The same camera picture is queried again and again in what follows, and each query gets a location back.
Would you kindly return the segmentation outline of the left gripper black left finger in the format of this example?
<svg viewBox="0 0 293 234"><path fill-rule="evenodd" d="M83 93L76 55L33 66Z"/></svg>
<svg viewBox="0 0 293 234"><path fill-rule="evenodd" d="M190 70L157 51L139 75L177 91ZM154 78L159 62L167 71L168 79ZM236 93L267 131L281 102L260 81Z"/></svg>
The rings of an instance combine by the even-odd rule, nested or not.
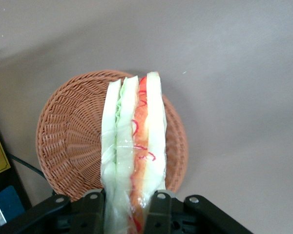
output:
<svg viewBox="0 0 293 234"><path fill-rule="evenodd" d="M53 195L0 226L0 234L103 234L105 191L87 191L72 202Z"/></svg>

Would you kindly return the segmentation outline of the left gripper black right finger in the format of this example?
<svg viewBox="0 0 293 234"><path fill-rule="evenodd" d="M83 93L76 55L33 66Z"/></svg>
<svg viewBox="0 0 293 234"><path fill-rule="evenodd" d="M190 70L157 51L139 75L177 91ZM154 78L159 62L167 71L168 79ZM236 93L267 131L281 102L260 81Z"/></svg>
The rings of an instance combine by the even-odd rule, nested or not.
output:
<svg viewBox="0 0 293 234"><path fill-rule="evenodd" d="M145 234L250 234L251 231L201 195L180 201L171 191L156 191Z"/></svg>

